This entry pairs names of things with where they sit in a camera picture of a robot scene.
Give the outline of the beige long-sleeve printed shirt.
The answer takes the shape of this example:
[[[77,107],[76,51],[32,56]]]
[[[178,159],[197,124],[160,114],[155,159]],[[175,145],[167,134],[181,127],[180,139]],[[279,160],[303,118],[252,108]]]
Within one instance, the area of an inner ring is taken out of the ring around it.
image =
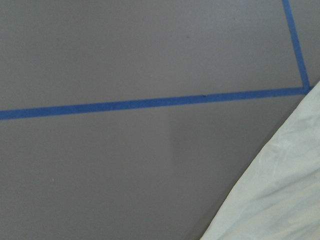
[[[204,240],[320,237],[320,87],[315,85],[229,192]]]

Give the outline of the brown table mat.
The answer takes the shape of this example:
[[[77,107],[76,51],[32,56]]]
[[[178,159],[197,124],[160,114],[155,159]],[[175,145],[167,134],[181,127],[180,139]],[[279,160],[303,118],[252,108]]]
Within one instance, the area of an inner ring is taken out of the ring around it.
[[[197,240],[319,80],[317,0],[3,0],[0,237]]]

